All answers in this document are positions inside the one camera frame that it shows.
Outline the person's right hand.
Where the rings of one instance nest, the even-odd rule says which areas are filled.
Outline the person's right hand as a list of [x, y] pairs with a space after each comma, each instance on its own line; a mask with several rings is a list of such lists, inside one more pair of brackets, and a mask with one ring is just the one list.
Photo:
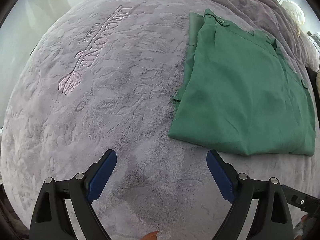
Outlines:
[[148, 233], [147, 235], [143, 236], [140, 240], [157, 240], [157, 234], [159, 231], [154, 231], [151, 233]]

